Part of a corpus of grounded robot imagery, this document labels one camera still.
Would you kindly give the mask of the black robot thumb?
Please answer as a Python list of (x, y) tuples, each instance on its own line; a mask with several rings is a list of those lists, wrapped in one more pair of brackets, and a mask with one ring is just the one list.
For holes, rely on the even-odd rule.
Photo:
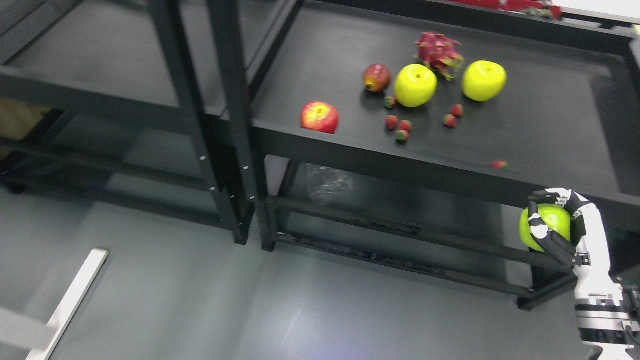
[(576, 246), (572, 246), (558, 231), (549, 227), (539, 212), (534, 212), (528, 217), (528, 227), (535, 243), (560, 266), (567, 269), (590, 266), (589, 254), (578, 252)]

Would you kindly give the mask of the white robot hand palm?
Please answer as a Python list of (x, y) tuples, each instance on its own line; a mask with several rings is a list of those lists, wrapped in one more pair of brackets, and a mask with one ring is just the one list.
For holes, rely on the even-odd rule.
[(574, 267), (577, 276), (608, 276), (611, 269), (610, 249), (601, 212), (587, 202), (573, 213), (573, 239), (576, 252), (588, 255), (589, 264)]

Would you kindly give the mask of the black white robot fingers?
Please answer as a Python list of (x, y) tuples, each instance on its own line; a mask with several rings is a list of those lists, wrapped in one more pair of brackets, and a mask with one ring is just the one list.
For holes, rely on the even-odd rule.
[(571, 189), (564, 187), (552, 187), (534, 192), (528, 198), (528, 214), (533, 215), (538, 212), (538, 205), (551, 204), (562, 207), (569, 212), (571, 221), (571, 239), (573, 239), (573, 214), (585, 203), (592, 203), (590, 200)]

